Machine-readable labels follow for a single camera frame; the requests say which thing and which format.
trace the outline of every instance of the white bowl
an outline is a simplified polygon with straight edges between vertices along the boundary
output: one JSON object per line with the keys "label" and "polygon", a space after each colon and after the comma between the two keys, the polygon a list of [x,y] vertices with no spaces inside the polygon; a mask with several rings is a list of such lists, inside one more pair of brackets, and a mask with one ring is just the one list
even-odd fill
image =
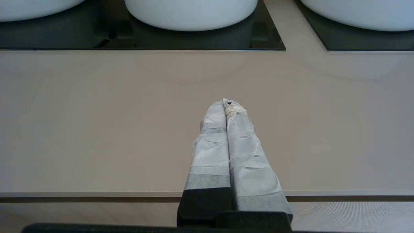
{"label": "white bowl", "polygon": [[176,31],[206,31],[233,25],[258,0],[125,0],[129,12],[146,24]]}
{"label": "white bowl", "polygon": [[414,30],[413,0],[301,0],[314,12],[354,27]]}
{"label": "white bowl", "polygon": [[85,0],[0,0],[0,22],[34,19],[74,7]]}

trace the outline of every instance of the beige table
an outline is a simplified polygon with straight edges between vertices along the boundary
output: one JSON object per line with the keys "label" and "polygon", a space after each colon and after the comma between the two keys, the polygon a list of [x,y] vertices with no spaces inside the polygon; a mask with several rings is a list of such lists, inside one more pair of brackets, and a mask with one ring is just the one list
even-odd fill
{"label": "beige table", "polygon": [[287,195],[414,195],[414,53],[0,51],[0,197],[179,197],[214,101],[248,111]]}

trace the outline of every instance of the white cloth wrapping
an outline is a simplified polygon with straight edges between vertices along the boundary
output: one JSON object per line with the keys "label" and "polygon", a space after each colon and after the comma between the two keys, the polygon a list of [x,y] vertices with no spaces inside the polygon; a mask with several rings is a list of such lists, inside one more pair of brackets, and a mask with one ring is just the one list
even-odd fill
{"label": "white cloth wrapping", "polygon": [[233,100],[223,99],[223,105],[227,119],[230,180],[237,210],[292,214],[247,111]]}
{"label": "white cloth wrapping", "polygon": [[215,102],[193,143],[193,162],[184,190],[230,187],[229,146],[223,103]]}

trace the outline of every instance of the table surface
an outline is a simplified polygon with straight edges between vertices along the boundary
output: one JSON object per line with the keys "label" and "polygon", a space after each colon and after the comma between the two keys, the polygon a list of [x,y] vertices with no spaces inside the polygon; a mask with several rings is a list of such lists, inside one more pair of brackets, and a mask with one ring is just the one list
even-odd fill
{"label": "table surface", "polygon": [[327,52],[265,3],[285,52],[0,51],[0,197],[180,196],[223,97],[287,195],[414,195],[414,53]]}

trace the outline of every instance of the white round container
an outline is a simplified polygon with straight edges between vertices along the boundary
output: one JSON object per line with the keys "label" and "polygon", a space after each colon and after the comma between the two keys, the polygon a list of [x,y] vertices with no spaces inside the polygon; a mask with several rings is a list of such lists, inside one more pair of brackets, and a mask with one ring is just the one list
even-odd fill
{"label": "white round container", "polygon": [[301,0],[337,22],[378,31],[414,30],[413,0]]}
{"label": "white round container", "polygon": [[125,0],[129,12],[146,24],[176,31],[227,27],[249,16],[258,0]]}
{"label": "white round container", "polygon": [[34,19],[74,7],[85,0],[0,0],[0,22]]}

